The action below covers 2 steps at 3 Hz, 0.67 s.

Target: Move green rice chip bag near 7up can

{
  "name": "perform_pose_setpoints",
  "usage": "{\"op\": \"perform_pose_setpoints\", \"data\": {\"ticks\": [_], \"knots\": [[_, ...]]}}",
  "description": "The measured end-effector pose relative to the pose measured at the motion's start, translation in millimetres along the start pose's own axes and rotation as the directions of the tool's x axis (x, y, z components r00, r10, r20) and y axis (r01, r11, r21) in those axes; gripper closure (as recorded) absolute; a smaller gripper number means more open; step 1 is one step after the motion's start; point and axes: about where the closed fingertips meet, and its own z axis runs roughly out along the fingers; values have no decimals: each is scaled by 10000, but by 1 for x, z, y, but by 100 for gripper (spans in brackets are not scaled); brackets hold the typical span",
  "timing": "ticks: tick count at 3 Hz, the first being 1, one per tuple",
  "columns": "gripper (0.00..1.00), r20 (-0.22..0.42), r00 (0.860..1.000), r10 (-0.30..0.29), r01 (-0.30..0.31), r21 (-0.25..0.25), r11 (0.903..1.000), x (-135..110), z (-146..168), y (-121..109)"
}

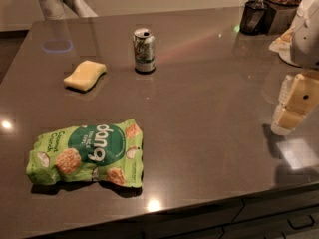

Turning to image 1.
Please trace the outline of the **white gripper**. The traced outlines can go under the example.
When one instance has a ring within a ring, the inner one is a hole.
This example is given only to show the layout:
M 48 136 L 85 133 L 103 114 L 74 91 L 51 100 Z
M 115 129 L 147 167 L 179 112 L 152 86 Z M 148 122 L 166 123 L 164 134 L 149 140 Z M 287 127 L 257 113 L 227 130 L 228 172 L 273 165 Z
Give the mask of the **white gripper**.
M 285 63 L 299 68 L 319 68 L 319 32 L 304 25 L 289 28 L 269 46 Z M 271 131 L 288 135 L 319 105 L 319 72 L 287 75 L 282 82 Z

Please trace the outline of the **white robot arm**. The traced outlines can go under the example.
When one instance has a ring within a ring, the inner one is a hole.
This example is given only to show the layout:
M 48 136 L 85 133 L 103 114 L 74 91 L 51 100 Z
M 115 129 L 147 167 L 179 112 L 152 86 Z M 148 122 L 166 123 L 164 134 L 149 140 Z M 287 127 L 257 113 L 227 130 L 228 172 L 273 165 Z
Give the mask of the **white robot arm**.
M 271 131 L 288 135 L 319 105 L 319 0 L 302 0 L 290 28 L 269 50 L 304 69 L 285 77 L 272 119 Z

